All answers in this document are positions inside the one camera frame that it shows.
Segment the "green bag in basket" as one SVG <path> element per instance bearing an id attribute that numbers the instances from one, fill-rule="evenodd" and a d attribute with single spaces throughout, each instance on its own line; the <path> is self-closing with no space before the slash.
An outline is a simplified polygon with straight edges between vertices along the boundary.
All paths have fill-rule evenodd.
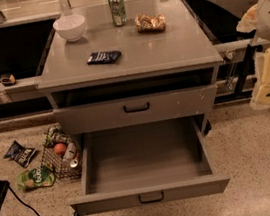
<path id="1" fill-rule="evenodd" d="M 67 144 L 70 141 L 71 141 L 70 136 L 64 134 L 60 126 L 52 126 L 47 130 L 44 145 L 46 147 L 53 147 L 57 143 Z"/>

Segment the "white bottle in basket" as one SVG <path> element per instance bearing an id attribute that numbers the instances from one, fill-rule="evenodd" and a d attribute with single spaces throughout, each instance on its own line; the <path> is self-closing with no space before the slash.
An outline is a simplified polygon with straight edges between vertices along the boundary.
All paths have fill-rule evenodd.
<path id="1" fill-rule="evenodd" d="M 77 149 L 75 147 L 75 144 L 73 142 L 70 142 L 67 146 L 65 154 L 63 155 L 63 161 L 64 162 L 72 161 L 75 157 L 76 152 Z"/>

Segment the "orange fruit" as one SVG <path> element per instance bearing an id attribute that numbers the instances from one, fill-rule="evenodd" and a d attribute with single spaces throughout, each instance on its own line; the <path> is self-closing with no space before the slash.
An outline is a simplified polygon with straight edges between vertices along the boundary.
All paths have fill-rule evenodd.
<path id="1" fill-rule="evenodd" d="M 57 143 L 53 147 L 53 151 L 56 155 L 61 156 L 66 153 L 67 145 L 65 143 Z"/>

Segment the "green snack pouch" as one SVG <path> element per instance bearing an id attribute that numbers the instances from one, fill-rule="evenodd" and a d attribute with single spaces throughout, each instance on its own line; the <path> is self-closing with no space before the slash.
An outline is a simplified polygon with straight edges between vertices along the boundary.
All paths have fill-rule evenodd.
<path id="1" fill-rule="evenodd" d="M 17 187 L 24 190 L 53 186 L 55 182 L 54 173 L 46 166 L 24 171 L 17 177 Z"/>

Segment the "blue chip bag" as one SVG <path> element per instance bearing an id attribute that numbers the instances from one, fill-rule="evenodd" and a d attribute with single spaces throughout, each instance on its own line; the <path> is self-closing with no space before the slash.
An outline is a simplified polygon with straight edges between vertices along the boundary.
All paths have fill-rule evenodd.
<path id="1" fill-rule="evenodd" d="M 22 168 L 27 168 L 35 153 L 35 148 L 25 148 L 20 143 L 14 140 L 12 142 L 12 145 L 9 147 L 7 153 L 4 155 L 4 158 L 13 159 Z"/>

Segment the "black tray on stand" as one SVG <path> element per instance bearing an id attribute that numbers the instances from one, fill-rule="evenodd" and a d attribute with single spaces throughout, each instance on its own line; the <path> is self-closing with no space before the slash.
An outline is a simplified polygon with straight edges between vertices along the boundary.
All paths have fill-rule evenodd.
<path id="1" fill-rule="evenodd" d="M 253 38 L 254 31 L 238 32 L 236 27 L 258 0 L 183 0 L 189 12 L 214 44 Z"/>

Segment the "closed grey upper drawer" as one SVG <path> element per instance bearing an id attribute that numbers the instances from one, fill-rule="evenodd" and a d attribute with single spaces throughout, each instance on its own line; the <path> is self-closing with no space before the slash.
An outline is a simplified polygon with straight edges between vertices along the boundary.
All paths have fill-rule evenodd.
<path id="1" fill-rule="evenodd" d="M 65 133 L 100 131 L 140 123 L 205 114 L 213 109 L 216 85 L 57 108 L 54 116 Z"/>

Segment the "metal can in basket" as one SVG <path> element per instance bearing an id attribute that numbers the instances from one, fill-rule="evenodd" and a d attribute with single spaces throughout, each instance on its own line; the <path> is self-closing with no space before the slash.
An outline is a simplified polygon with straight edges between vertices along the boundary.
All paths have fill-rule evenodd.
<path id="1" fill-rule="evenodd" d="M 81 166 L 81 156 L 79 154 L 76 154 L 74 159 L 72 159 L 69 164 L 71 169 L 75 170 L 79 168 Z"/>

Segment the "open grey middle drawer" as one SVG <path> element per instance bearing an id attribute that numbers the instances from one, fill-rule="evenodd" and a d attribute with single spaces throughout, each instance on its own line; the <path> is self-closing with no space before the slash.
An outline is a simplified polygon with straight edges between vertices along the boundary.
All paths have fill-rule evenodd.
<path id="1" fill-rule="evenodd" d="M 222 193 L 230 179 L 213 171 L 191 117 L 87 133 L 80 215 Z"/>

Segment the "grey drawer cabinet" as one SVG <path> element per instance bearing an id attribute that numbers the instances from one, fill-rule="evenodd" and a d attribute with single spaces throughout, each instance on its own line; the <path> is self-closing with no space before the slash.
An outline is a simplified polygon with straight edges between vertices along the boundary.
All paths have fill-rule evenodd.
<path id="1" fill-rule="evenodd" d="M 127 24 L 117 28 L 108 6 L 83 7 L 84 36 L 73 43 L 53 39 L 39 84 L 53 111 L 216 85 L 222 57 L 182 0 L 129 0 L 126 11 Z M 164 14 L 165 31 L 138 32 L 138 14 Z M 87 64 L 91 53 L 114 50 L 122 53 L 114 64 Z M 207 115 L 193 115 L 200 129 Z"/>

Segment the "dark blue rxbar wrapper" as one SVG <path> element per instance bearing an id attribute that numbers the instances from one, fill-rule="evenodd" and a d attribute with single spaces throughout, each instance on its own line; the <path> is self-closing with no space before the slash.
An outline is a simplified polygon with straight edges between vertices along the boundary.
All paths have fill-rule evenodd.
<path id="1" fill-rule="evenodd" d="M 89 65 L 101 65 L 101 64 L 114 64 L 119 58 L 121 57 L 121 52 L 114 50 L 114 51 L 107 51 L 107 52 L 94 52 L 87 59 L 87 64 Z"/>

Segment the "yellow tape measure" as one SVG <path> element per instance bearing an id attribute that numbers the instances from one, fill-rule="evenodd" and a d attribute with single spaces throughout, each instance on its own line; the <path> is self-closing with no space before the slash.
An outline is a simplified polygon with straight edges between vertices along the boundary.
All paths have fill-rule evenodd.
<path id="1" fill-rule="evenodd" d="M 8 86 L 11 86 L 11 85 L 15 85 L 16 80 L 15 80 L 15 77 L 11 73 L 7 73 L 7 74 L 2 74 L 0 76 L 0 82 L 4 86 L 8 87 Z"/>

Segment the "golden snack bag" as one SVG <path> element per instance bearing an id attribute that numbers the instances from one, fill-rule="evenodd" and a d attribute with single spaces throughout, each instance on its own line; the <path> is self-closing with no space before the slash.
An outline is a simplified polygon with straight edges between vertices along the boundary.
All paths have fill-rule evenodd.
<path id="1" fill-rule="evenodd" d="M 165 31 L 166 29 L 166 21 L 164 14 L 158 14 L 152 17 L 146 14 L 138 14 L 136 16 L 135 23 L 139 33 L 160 32 Z"/>

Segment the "white bowl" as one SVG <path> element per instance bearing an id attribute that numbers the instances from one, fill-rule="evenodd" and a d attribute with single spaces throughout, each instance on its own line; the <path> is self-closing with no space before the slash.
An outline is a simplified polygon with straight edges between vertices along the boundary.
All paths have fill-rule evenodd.
<path id="1" fill-rule="evenodd" d="M 58 18 L 53 24 L 54 30 L 69 42 L 79 40 L 86 28 L 86 20 L 82 15 L 71 15 Z"/>

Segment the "green soda can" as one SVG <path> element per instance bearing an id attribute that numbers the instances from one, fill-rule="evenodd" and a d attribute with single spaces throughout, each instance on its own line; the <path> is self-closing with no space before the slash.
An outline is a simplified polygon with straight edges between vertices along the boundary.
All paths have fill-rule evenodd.
<path id="1" fill-rule="evenodd" d="M 127 20 L 124 0 L 108 0 L 108 5 L 113 18 L 113 25 L 124 26 Z"/>

